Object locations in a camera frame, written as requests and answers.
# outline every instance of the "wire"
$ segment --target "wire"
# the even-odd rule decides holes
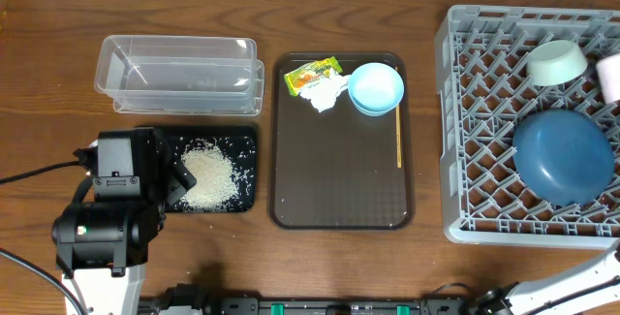
[[[20,179],[24,179],[24,178],[27,178],[27,177],[31,177],[33,175],[37,175],[37,174],[41,174],[41,173],[46,173],[48,171],[52,171],[52,170],[56,170],[56,169],[62,169],[64,167],[69,167],[69,166],[79,166],[79,161],[69,161],[69,162],[66,162],[66,163],[60,163],[60,164],[56,164],[56,165],[47,166],[47,167],[44,167],[42,169],[38,169],[38,170],[35,170],[35,171],[31,171],[31,172],[27,172],[27,173],[22,173],[22,174],[10,176],[10,177],[2,178],[2,179],[0,179],[0,184],[10,183],[10,182],[13,182],[13,181],[16,181],[16,180],[20,180]]]
[[[76,299],[76,296],[74,296],[74,294],[72,294],[71,291],[69,291],[65,287],[65,285],[63,285],[60,281],[58,281],[58,279],[56,279],[55,277],[47,273],[47,271],[33,265],[32,263],[24,260],[23,258],[1,247],[0,247],[0,255],[36,273],[37,275],[41,276],[45,281],[49,282],[53,287],[57,288],[58,291],[62,292],[62,294],[65,295],[65,297],[69,300],[71,305],[76,309],[78,315],[87,314],[84,308],[79,304],[79,301],[78,299]]]
[[[466,284],[462,283],[462,282],[450,282],[448,284],[445,284],[441,287],[439,287],[437,290],[431,292],[428,296],[426,296],[422,302],[420,303],[420,310],[424,309],[424,313],[428,313],[430,315],[432,315],[432,312],[430,311],[430,307],[428,306],[428,300],[430,298],[432,298],[433,296],[437,295],[438,293],[445,291],[449,288],[452,287],[460,287],[463,288],[465,290],[467,290],[467,292],[469,292],[472,296],[476,295],[476,292],[474,291],[474,289],[472,289],[471,287],[467,286]]]

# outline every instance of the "yellow snack wrapper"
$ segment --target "yellow snack wrapper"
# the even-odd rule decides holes
[[[329,57],[324,60],[306,63],[301,67],[284,75],[284,81],[289,87],[292,96],[298,96],[301,87],[318,80],[321,76],[329,78],[329,70],[342,73],[342,68],[336,57]]]

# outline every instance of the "black cable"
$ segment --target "black cable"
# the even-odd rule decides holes
[[[19,256],[14,255],[13,253],[1,247],[0,247],[0,255],[36,273],[37,275],[41,276],[45,281],[49,282],[53,287],[57,288],[58,291],[62,292],[62,294],[65,295],[65,297],[69,300],[71,305],[76,309],[78,315],[87,314],[84,308],[79,304],[79,301],[78,299],[76,299],[76,296],[74,296],[74,294],[72,294],[71,291],[69,291],[65,287],[65,285],[63,285],[60,281],[58,281],[58,279],[56,279],[55,277],[47,273],[47,271],[33,265],[32,263],[24,260],[23,258]]]
[[[62,169],[64,167],[69,167],[69,166],[79,166],[79,161],[69,161],[66,163],[60,163],[60,164],[56,164],[56,165],[51,165],[51,166],[47,166],[44,167],[42,169],[38,169],[35,171],[31,171],[31,172],[27,172],[27,173],[22,173],[22,174],[18,174],[18,175],[14,175],[14,176],[10,176],[10,177],[6,177],[6,178],[2,178],[0,179],[0,184],[6,184],[6,183],[10,183],[16,180],[20,180],[20,179],[24,179],[33,175],[37,175],[37,174],[41,174],[41,173],[46,173],[48,171],[52,171],[52,170],[56,170],[56,169]]]
[[[437,290],[431,292],[428,296],[426,296],[422,302],[420,303],[420,310],[425,309],[424,313],[428,313],[429,315],[432,315],[432,312],[430,311],[430,307],[428,306],[428,301],[431,297],[437,295],[438,293],[445,291],[449,288],[452,287],[460,287],[460,288],[464,288],[465,290],[467,290],[467,292],[469,292],[472,296],[476,296],[476,292],[469,286],[467,286],[466,284],[462,283],[462,282],[450,282],[448,284],[445,284],[441,287],[439,287]]]

